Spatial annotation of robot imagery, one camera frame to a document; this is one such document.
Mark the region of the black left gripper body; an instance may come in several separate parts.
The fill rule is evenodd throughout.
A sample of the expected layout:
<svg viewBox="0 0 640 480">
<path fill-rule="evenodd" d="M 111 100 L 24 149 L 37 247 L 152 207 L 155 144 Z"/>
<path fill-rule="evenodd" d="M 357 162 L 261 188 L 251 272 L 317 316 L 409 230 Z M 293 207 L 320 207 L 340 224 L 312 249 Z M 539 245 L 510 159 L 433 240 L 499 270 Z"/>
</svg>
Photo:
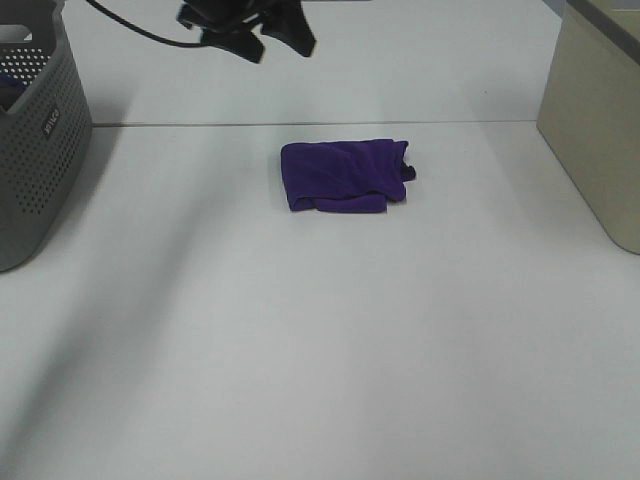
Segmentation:
<svg viewBox="0 0 640 480">
<path fill-rule="evenodd" d="M 187 29 L 199 27 L 216 34 L 248 31 L 258 25 L 280 29 L 305 24 L 300 1 L 184 1 L 177 21 Z"/>
</svg>

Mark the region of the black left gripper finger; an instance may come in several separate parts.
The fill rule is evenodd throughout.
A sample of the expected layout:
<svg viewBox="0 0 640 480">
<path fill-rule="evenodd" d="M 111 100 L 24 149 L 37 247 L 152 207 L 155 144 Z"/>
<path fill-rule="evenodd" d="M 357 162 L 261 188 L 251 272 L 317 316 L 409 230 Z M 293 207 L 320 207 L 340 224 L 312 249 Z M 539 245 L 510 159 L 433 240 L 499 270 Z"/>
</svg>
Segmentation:
<svg viewBox="0 0 640 480">
<path fill-rule="evenodd" d="M 261 34 L 279 40 L 305 58 L 312 55 L 316 46 L 302 9 L 271 10 L 265 17 Z"/>
<path fill-rule="evenodd" d="M 261 62 L 265 51 L 264 44 L 251 31 L 221 34 L 204 30 L 200 42 L 202 45 L 226 51 L 254 64 Z"/>
</svg>

